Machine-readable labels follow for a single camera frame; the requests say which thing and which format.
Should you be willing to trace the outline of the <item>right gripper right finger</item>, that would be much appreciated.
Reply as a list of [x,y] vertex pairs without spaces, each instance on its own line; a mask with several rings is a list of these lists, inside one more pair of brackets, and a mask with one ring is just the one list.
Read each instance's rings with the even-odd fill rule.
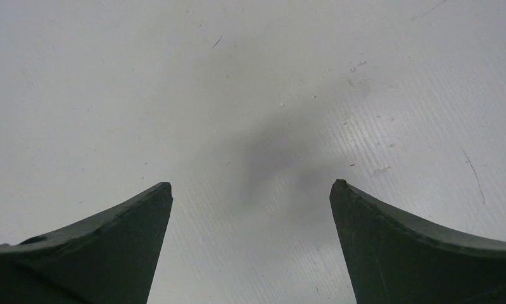
[[338,179],[332,216],[358,303],[506,303],[506,242],[435,224]]

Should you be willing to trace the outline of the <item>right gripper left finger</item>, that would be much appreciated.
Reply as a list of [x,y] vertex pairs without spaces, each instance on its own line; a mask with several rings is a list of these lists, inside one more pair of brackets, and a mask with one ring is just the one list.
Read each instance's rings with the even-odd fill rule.
[[0,303],[146,303],[172,209],[160,182],[19,244],[0,244]]

